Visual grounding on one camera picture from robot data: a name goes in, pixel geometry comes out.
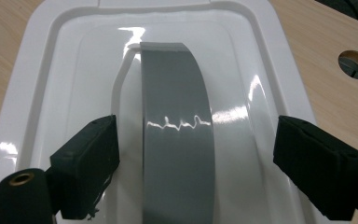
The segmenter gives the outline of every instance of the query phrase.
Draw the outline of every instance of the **circular hole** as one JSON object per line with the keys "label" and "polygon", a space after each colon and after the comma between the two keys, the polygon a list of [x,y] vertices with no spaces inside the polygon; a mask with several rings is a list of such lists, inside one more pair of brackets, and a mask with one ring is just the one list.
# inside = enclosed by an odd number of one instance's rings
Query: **circular hole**
{"label": "circular hole", "polygon": [[346,50],[338,56],[338,64],[349,77],[358,79],[358,51]]}
{"label": "circular hole", "polygon": [[9,185],[11,185],[11,186],[20,186],[20,185],[28,183],[33,178],[34,178],[33,173],[26,173],[26,174],[16,175],[15,177],[11,178],[11,180],[9,182]]}

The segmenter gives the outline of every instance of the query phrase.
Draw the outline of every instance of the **gray tape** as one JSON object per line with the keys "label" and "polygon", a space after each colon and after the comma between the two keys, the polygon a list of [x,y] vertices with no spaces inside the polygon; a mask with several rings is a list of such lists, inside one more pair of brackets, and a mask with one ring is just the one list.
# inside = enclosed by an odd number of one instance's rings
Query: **gray tape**
{"label": "gray tape", "polygon": [[200,69],[183,44],[141,43],[144,224],[213,223],[214,143]]}

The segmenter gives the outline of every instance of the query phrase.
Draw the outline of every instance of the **white plastic tray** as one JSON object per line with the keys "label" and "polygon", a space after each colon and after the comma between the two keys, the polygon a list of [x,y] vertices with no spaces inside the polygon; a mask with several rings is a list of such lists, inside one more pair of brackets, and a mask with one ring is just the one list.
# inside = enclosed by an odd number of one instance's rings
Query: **white plastic tray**
{"label": "white plastic tray", "polygon": [[[118,68],[141,41],[184,43],[200,66],[213,115],[213,223],[329,223],[272,163],[278,115],[314,118],[268,1],[45,1],[29,21],[2,109],[0,180],[47,169],[63,143],[111,114]],[[121,164],[94,223],[142,223],[140,63],[138,55],[123,84]]]}

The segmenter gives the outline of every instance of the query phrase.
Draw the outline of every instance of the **white plastic surface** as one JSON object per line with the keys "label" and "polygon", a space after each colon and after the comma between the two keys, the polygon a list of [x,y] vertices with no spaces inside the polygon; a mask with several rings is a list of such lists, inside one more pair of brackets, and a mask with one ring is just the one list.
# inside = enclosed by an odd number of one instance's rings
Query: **white plastic surface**
{"label": "white plastic surface", "polygon": [[[309,202],[301,205],[296,187],[272,163],[278,115],[314,118],[271,5],[158,2],[42,4],[28,25],[0,118],[0,180],[29,166],[47,169],[48,157],[70,137],[115,112],[113,87],[131,44],[181,42],[200,66],[213,115],[213,223],[329,223]],[[136,55],[113,106],[121,164],[94,223],[142,223],[140,64]]]}

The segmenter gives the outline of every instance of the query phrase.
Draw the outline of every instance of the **wooden table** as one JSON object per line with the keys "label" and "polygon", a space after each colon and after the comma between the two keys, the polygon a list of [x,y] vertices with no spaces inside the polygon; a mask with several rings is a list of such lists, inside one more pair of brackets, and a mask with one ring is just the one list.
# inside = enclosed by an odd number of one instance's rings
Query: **wooden table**
{"label": "wooden table", "polygon": [[[0,109],[26,22],[42,0],[0,0]],[[358,80],[338,66],[358,51],[358,21],[312,0],[270,0],[275,7],[321,128],[358,148]],[[352,223],[358,223],[358,214]]]}

